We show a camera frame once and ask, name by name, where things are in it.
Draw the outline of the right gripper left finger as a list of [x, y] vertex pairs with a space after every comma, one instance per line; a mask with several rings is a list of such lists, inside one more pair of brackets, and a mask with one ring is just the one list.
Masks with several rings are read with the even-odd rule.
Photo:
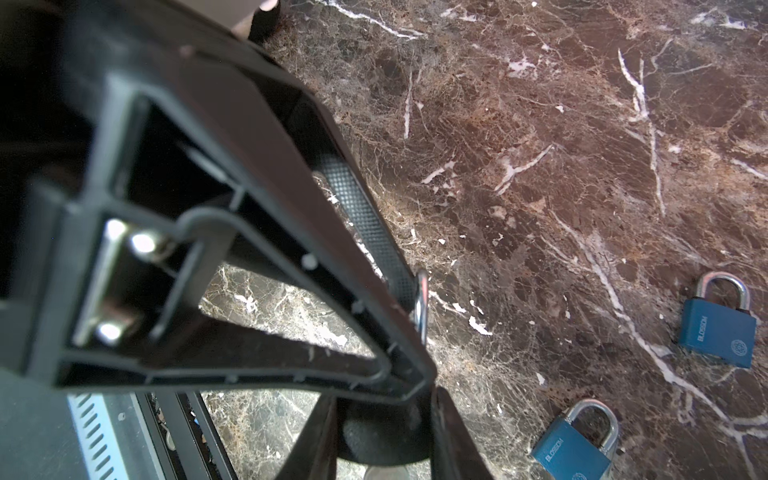
[[337, 458], [337, 398], [321, 395], [276, 479], [334, 480]]

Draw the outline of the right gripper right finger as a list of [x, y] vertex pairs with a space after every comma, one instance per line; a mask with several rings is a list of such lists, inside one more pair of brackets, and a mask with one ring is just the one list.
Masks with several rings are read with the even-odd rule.
[[449, 393], [442, 387], [435, 387], [432, 392], [430, 420], [432, 479], [493, 478]]

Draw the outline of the grey padlock with key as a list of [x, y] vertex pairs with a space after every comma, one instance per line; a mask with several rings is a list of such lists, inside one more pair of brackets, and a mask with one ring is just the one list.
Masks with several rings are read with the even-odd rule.
[[375, 467], [421, 461], [431, 448], [429, 396], [406, 404], [336, 402], [337, 455]]

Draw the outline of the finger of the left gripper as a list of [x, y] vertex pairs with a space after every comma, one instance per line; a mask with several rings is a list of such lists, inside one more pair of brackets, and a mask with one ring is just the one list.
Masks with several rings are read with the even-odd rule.
[[[223, 263], [324, 302], [360, 356], [204, 314]], [[401, 403], [421, 291], [330, 112], [177, 1], [1, 5], [1, 365], [72, 391]]]

